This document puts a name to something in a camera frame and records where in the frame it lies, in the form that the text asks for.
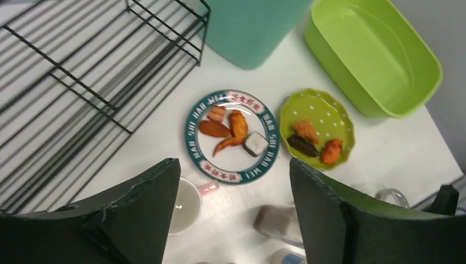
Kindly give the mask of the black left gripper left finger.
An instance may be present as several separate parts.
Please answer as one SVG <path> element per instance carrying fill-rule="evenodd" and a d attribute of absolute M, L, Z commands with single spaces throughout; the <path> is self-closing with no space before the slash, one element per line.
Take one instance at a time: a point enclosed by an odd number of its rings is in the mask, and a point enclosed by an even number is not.
<path fill-rule="evenodd" d="M 1 263 L 161 263 L 180 174 L 167 158 L 52 212 L 2 212 Z"/>

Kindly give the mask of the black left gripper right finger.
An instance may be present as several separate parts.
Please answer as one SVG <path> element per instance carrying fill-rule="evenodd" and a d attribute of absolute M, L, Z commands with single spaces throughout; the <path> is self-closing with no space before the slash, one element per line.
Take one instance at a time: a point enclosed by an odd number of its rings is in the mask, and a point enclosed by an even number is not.
<path fill-rule="evenodd" d="M 465 215 L 456 215 L 451 185 L 420 211 L 371 197 L 298 158 L 290 181 L 308 263 L 465 263 Z"/>

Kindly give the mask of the glass bottle gold spout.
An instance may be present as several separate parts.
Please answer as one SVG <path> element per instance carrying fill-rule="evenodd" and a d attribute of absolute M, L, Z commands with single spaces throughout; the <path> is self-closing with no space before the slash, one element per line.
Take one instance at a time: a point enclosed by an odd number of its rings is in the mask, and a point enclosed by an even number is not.
<path fill-rule="evenodd" d="M 304 249 L 295 205 L 261 206 L 253 226 L 266 237 Z"/>

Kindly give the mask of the silver lid blue shaker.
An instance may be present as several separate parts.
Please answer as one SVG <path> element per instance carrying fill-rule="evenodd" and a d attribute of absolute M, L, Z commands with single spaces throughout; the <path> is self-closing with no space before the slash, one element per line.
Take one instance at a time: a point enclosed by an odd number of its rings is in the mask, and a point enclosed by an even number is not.
<path fill-rule="evenodd" d="M 280 249 L 273 254 L 271 264 L 307 264 L 304 255 L 293 252 L 289 249 Z"/>

